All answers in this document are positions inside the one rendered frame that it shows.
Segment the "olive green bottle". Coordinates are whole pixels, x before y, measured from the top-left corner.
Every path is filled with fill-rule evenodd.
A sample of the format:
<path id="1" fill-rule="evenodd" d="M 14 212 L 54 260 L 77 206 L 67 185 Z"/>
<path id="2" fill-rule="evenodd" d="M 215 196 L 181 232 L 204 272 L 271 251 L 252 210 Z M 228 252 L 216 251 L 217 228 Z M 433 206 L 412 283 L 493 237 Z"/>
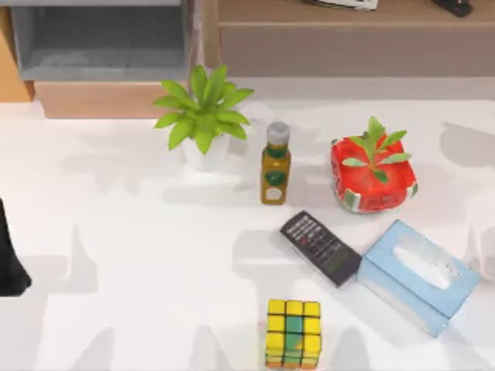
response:
<path id="1" fill-rule="evenodd" d="M 261 202 L 282 205 L 285 202 L 291 168 L 288 149 L 290 127 L 276 121 L 266 131 L 267 143 L 261 154 Z"/>

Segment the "green plant in white pot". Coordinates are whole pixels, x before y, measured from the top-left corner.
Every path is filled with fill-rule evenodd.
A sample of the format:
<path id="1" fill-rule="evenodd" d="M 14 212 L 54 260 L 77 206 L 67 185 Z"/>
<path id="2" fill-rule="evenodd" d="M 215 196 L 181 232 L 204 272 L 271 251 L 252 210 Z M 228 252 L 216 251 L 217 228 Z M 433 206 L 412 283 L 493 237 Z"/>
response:
<path id="1" fill-rule="evenodd" d="M 157 119 L 154 128 L 170 128 L 167 148 L 183 149 L 188 164 L 200 172 L 212 172 L 227 157 L 231 138 L 245 140 L 250 121 L 237 109 L 254 89 L 239 87 L 227 79 L 227 67 L 208 73 L 196 65 L 189 76 L 189 86 L 163 80 L 166 94 L 152 104 L 169 109 Z"/>

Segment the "black calculator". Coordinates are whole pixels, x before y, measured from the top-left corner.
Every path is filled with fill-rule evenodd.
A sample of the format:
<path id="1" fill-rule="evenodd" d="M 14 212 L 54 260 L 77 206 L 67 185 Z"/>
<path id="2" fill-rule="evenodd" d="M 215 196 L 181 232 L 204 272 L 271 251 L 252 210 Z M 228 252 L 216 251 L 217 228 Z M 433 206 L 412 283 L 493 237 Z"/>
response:
<path id="1" fill-rule="evenodd" d="M 360 267 L 362 257 L 306 211 L 289 219 L 280 233 L 336 287 L 346 283 Z"/>

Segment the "red pot with green plant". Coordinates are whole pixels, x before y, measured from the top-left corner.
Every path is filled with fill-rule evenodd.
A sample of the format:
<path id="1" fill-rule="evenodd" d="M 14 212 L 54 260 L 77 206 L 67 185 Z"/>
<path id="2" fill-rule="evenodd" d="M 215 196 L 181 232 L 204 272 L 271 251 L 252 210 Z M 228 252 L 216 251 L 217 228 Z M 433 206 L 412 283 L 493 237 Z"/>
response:
<path id="1" fill-rule="evenodd" d="M 411 154 L 401 139 L 406 130 L 387 133 L 375 117 L 361 135 L 332 140 L 330 166 L 336 199 L 353 213 L 395 209 L 418 192 Z"/>

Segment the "yellow puzzle cube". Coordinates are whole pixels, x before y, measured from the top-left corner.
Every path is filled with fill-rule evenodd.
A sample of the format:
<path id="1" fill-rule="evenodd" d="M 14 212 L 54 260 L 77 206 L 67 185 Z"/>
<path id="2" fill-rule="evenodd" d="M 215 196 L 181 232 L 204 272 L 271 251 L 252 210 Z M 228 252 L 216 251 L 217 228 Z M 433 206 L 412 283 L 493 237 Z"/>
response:
<path id="1" fill-rule="evenodd" d="M 314 370 L 319 364 L 322 346 L 319 302 L 268 301 L 265 336 L 268 368 Z"/>

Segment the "pale wooden drawer front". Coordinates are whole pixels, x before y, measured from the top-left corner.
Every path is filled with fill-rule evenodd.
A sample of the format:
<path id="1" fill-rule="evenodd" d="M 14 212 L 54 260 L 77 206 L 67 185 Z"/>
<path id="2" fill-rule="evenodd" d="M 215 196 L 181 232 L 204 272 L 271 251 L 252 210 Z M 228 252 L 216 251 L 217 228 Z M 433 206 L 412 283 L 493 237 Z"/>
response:
<path id="1" fill-rule="evenodd" d="M 166 91 L 159 82 L 36 81 L 47 118 L 157 118 L 169 112 L 152 102 Z"/>

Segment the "wooden open shelf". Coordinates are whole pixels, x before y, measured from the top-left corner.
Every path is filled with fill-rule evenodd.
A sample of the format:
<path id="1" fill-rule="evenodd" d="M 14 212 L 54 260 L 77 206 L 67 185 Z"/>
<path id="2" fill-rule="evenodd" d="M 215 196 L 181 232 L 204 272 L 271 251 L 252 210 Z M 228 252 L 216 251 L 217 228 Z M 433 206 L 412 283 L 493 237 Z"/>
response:
<path id="1" fill-rule="evenodd" d="M 470 1 L 458 18 L 432 0 L 199 0 L 204 60 L 232 77 L 495 77 L 495 0 Z"/>

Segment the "light blue tissue box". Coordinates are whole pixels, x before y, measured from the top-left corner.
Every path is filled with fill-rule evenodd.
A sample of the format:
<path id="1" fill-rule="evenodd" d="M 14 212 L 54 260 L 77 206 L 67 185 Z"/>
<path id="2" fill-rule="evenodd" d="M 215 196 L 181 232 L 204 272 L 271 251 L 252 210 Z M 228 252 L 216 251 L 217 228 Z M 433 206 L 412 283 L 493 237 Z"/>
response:
<path id="1" fill-rule="evenodd" d="M 436 338 L 479 284 L 480 275 L 395 220 L 363 255 L 357 280 Z"/>

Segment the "white stapler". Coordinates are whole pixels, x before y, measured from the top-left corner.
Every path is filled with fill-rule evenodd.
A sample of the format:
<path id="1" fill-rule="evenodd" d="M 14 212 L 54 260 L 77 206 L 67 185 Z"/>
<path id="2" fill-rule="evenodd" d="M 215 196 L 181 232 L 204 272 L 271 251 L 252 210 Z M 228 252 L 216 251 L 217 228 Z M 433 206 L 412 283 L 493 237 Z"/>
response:
<path id="1" fill-rule="evenodd" d="M 378 7 L 378 0 L 302 0 L 311 5 L 351 9 L 356 11 L 374 11 Z"/>

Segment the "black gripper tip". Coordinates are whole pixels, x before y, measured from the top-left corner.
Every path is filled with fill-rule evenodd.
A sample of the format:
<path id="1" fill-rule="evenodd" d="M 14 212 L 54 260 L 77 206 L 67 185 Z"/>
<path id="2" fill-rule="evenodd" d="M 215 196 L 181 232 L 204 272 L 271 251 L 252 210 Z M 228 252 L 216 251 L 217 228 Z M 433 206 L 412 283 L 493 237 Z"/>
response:
<path id="1" fill-rule="evenodd" d="M 0 198 L 0 297 L 21 296 L 31 285 L 32 279 L 12 245 L 4 204 Z"/>

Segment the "wooden cupboard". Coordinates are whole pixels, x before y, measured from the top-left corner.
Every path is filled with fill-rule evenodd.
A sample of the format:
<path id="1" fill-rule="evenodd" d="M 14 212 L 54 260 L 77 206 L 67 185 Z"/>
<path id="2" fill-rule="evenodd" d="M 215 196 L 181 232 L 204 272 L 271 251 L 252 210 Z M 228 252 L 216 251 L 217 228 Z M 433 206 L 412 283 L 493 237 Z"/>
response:
<path id="1" fill-rule="evenodd" d="M 31 102 L 34 95 L 33 82 L 19 75 L 9 8 L 0 6 L 0 103 Z"/>

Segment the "black stapler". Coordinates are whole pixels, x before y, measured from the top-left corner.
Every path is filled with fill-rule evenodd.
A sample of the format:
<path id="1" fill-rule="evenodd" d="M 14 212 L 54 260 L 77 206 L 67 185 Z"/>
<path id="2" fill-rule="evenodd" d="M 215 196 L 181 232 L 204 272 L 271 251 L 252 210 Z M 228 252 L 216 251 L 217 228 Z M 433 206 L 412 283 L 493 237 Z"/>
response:
<path id="1" fill-rule="evenodd" d="M 465 18 L 473 11 L 469 0 L 432 0 L 432 2 L 457 18 Z"/>

